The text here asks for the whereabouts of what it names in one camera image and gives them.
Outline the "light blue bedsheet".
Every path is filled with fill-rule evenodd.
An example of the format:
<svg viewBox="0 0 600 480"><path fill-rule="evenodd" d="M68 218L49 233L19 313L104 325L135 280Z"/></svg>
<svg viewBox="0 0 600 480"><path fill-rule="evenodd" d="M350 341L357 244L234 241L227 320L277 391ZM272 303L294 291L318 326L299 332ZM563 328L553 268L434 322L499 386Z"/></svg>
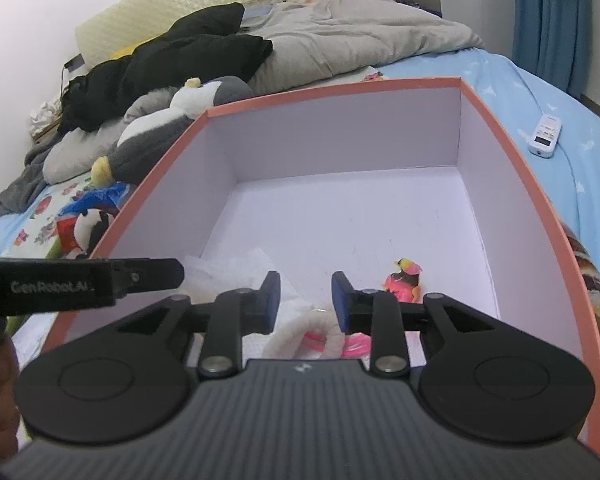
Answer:
<svg viewBox="0 0 600 480"><path fill-rule="evenodd" d="M528 146L544 114L562 121L557 148L548 159L526 159L553 203L558 216L590 254L597 273L592 304L600 318L600 118L562 90L515 65L504 56L477 48L427 54L381 66L363 68L355 80L381 74L386 78L460 77L490 107L521 151ZM94 190L88 174L46 185L23 214L0 218L0 257L22 237L57 234L58 214L84 193Z"/></svg>

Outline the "blue red snack bag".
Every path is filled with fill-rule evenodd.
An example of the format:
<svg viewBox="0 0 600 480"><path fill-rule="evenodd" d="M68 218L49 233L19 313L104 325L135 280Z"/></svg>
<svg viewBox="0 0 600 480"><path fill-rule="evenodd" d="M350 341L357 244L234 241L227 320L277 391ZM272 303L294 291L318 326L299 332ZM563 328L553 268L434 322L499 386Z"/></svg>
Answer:
<svg viewBox="0 0 600 480"><path fill-rule="evenodd" d="M56 218L61 253L91 255L134 188L121 182L95 188L65 206Z"/></svg>

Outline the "grey penguin plush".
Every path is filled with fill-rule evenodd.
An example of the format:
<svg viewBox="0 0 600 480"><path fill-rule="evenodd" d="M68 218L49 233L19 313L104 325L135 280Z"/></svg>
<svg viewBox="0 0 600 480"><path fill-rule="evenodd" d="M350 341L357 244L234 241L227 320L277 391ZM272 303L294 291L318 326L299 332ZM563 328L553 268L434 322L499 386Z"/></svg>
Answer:
<svg viewBox="0 0 600 480"><path fill-rule="evenodd" d="M252 97L248 84L235 76L208 82L187 79L166 108L134 118L114 150L94 161L94 187L106 188L117 182L141 184L175 141L207 110Z"/></svg>

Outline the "white remote control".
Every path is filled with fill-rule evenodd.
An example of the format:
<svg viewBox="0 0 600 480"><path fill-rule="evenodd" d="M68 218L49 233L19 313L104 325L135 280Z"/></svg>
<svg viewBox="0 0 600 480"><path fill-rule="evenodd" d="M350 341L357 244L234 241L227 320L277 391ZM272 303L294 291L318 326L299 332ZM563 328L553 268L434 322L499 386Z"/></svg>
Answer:
<svg viewBox="0 0 600 480"><path fill-rule="evenodd" d="M542 115L534 133L529 136L528 151L535 156L551 158L557 148L561 132L562 121L558 117L549 114Z"/></svg>

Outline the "white cloth on nightstand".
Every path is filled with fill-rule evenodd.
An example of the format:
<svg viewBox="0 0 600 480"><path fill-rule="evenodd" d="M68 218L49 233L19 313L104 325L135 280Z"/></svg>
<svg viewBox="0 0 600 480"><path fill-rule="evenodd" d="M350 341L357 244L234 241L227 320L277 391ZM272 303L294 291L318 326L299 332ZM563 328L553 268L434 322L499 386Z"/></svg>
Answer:
<svg viewBox="0 0 600 480"><path fill-rule="evenodd" d="M37 110L32 110L28 119L28 131L31 138L36 138L43 131L58 121L61 115L61 102L58 99L44 102Z"/></svg>

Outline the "dark grey blanket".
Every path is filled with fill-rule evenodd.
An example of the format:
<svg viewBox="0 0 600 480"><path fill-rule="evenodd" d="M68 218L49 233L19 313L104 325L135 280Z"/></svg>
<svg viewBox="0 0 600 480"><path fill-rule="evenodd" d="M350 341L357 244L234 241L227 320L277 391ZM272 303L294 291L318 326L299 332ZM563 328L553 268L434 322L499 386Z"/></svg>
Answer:
<svg viewBox="0 0 600 480"><path fill-rule="evenodd" d="M35 143L27 152L22 173L0 193L0 218L6 214L23 214L44 190L44 162L61 138L62 135L56 132L47 140Z"/></svg>

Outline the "pink feather toy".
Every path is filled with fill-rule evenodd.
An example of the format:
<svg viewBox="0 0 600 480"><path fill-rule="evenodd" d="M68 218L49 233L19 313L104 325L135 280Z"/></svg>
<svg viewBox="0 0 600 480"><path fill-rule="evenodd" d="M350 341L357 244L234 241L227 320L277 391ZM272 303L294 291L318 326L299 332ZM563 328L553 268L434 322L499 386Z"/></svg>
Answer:
<svg viewBox="0 0 600 480"><path fill-rule="evenodd" d="M381 288L356 289L337 272L332 277L332 310L313 311L300 328L300 346L325 359L367 359L394 353L406 356L396 341L405 321L422 318L422 267L409 258L396 260L396 270Z"/></svg>

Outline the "blue curtain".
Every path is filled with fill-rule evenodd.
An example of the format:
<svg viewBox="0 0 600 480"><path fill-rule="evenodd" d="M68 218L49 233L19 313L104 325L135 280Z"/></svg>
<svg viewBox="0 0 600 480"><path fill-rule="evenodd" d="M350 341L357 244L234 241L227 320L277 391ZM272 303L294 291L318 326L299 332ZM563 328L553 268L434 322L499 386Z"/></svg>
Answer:
<svg viewBox="0 0 600 480"><path fill-rule="evenodd" d="M591 0L515 0L513 61L576 99L591 61Z"/></svg>

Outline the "pink cardboard box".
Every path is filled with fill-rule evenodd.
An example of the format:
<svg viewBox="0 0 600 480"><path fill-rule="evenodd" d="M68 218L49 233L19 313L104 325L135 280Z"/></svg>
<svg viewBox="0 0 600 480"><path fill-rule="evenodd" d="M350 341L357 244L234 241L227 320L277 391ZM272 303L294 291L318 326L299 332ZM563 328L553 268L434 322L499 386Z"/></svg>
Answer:
<svg viewBox="0 0 600 480"><path fill-rule="evenodd" d="M262 249L332 306L422 267L407 377L367 359L242 358L201 379L178 290L61 313L16 385L17 479L599 479L600 341L560 221L516 144L454 78L207 110L136 188L95 259Z"/></svg>

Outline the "small panda plush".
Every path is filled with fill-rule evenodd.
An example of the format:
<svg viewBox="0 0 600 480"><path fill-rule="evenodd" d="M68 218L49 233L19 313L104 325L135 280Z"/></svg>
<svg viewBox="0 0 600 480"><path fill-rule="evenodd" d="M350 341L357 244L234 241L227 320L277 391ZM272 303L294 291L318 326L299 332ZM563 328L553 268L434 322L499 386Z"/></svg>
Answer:
<svg viewBox="0 0 600 480"><path fill-rule="evenodd" d="M114 215L102 209L69 214L57 222L62 250L76 257L90 256L113 221Z"/></svg>

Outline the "black jacket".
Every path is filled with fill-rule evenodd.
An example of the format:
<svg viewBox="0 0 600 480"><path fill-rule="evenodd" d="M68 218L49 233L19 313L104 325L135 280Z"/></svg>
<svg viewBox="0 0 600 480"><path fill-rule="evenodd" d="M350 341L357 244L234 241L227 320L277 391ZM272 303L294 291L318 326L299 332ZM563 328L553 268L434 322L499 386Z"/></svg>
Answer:
<svg viewBox="0 0 600 480"><path fill-rule="evenodd" d="M240 31L245 7L233 2L183 16L131 54L102 62L74 78L61 98L58 132L98 129L122 117L140 96L189 78L235 76L250 81L273 53L273 43Z"/></svg>

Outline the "yellow pillow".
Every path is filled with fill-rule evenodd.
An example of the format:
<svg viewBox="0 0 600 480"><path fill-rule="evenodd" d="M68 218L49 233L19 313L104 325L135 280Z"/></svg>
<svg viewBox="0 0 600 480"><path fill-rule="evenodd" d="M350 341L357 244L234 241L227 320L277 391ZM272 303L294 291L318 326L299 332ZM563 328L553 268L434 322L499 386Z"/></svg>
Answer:
<svg viewBox="0 0 600 480"><path fill-rule="evenodd" d="M127 55L131 55L134 50L137 48L137 44L132 44L132 46L127 46L121 48L117 51L114 51L112 55L110 55L110 60L117 60L118 58L124 58Z"/></svg>

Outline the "grey duvet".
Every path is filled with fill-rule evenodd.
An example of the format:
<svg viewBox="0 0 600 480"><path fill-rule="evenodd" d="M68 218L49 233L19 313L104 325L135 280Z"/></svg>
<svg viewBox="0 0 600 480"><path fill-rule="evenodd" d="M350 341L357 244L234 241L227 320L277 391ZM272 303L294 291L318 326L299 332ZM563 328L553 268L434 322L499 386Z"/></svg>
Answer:
<svg viewBox="0 0 600 480"><path fill-rule="evenodd" d="M482 45L468 26L392 0L288 0L260 9L245 8L240 31L273 43L273 53L246 84L265 96L428 53L448 53ZM151 90L125 114L86 132L61 134L47 155L48 184L84 174L114 149L134 118L160 110L175 87Z"/></svg>

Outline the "white plastic bag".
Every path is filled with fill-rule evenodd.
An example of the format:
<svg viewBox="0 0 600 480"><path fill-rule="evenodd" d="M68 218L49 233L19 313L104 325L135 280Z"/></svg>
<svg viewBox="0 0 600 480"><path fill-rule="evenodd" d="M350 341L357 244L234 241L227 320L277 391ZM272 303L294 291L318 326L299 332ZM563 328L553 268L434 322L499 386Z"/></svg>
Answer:
<svg viewBox="0 0 600 480"><path fill-rule="evenodd" d="M194 304L215 300L235 288L257 289L274 262L260 248L240 257L209 260L187 256L185 278L178 290ZM272 334L242 338L242 357L251 359L339 359L346 336L340 330L334 308L309 300L282 276L282 294Z"/></svg>

